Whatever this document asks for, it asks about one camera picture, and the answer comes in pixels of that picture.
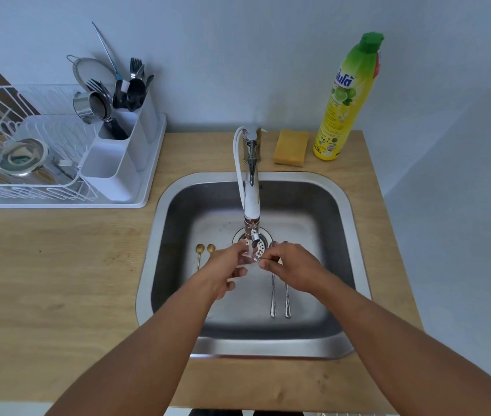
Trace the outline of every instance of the hand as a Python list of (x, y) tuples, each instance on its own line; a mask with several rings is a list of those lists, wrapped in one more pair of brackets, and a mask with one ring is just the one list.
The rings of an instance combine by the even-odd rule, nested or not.
[(245, 267), (237, 267), (248, 263), (247, 257), (242, 255), (247, 250), (247, 243), (243, 239), (228, 248), (213, 251), (205, 265), (194, 277), (202, 282), (210, 283), (216, 294), (216, 299), (222, 299), (226, 292), (233, 291), (236, 287), (236, 284), (233, 281), (228, 281), (228, 279), (247, 274)]
[(272, 247), (262, 255), (259, 265), (263, 270), (276, 274), (294, 289), (310, 294), (315, 290), (319, 279), (329, 274), (313, 254), (301, 245), (287, 241), (283, 244), (274, 241)]

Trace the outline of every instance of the white dish rack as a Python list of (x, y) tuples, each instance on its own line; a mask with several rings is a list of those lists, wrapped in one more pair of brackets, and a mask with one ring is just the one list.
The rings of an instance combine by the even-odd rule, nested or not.
[[(72, 98), (78, 91), (82, 91), (79, 85), (0, 86), (0, 147), (11, 140), (40, 139), (64, 159), (79, 164), (81, 171), (92, 146), (117, 141), (107, 140), (102, 123), (87, 125), (75, 114)], [(110, 200), (92, 179), (86, 180), (79, 172), (65, 185), (0, 184), (0, 208), (143, 207), (149, 198), (166, 117), (155, 112), (150, 93), (139, 110), (113, 110), (113, 116), (131, 134), (119, 148), (135, 165), (130, 165), (136, 170), (132, 198)]]

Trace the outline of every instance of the yellow bottle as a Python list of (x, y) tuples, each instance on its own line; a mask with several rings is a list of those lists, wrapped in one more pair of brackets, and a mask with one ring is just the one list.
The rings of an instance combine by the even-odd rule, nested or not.
[(381, 33), (363, 34), (342, 63), (313, 146), (318, 158), (333, 160), (342, 150), (380, 71), (379, 49), (383, 39)]

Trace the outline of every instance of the sink drain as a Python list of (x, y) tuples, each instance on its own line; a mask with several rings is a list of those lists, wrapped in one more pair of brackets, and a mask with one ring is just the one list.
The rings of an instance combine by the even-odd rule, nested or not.
[[(255, 253), (255, 259), (261, 258), (261, 256), (265, 253), (265, 250), (270, 246), (272, 242), (272, 237), (269, 232), (264, 230), (262, 227), (259, 228), (259, 237), (261, 238), (259, 243), (257, 244), (257, 252)], [(240, 229), (234, 235), (234, 239), (232, 240), (232, 244), (240, 241), (241, 239), (245, 239), (245, 228)]]

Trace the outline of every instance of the stainless steel sink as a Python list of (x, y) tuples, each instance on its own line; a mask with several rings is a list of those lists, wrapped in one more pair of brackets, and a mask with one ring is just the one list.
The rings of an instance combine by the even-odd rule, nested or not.
[[(370, 298), (344, 192), (309, 172), (261, 172), (260, 227), (279, 242), (298, 242), (332, 273)], [(231, 245), (244, 226), (235, 172), (188, 175), (161, 196), (139, 282), (141, 325), (197, 269), (197, 244)], [(201, 255), (201, 265), (208, 259)], [(312, 295), (290, 288), (291, 318), (284, 316), (285, 285), (277, 278), (277, 316), (270, 316), (270, 273), (257, 264), (211, 308), (192, 356), (304, 356), (339, 358), (353, 351), (339, 322)]]

